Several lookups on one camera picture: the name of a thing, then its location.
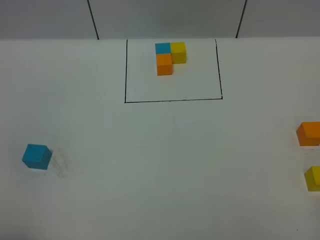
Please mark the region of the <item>template yellow cube block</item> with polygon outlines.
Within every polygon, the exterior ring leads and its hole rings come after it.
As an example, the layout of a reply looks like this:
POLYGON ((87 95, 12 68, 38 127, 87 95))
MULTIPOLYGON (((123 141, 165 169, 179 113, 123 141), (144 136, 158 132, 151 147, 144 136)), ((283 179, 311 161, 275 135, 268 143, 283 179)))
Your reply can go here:
POLYGON ((171 42, 170 49, 173 64, 184 64, 187 62, 187 50, 184 42, 171 42))

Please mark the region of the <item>template orange cube block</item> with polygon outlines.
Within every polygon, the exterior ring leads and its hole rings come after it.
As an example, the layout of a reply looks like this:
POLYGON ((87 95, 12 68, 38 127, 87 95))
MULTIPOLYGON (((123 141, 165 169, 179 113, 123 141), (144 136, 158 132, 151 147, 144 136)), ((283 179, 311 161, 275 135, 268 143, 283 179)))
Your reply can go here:
POLYGON ((170 53, 156 54, 156 69, 158 76, 173 74, 173 62, 170 53))

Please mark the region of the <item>template blue cube block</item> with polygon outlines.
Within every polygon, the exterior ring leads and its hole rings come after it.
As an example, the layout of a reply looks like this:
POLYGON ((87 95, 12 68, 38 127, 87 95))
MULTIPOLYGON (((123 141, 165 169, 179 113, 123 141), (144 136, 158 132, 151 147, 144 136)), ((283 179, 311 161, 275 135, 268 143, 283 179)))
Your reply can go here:
POLYGON ((156 43, 155 44, 155 53, 160 54, 171 54, 171 44, 169 42, 156 43))

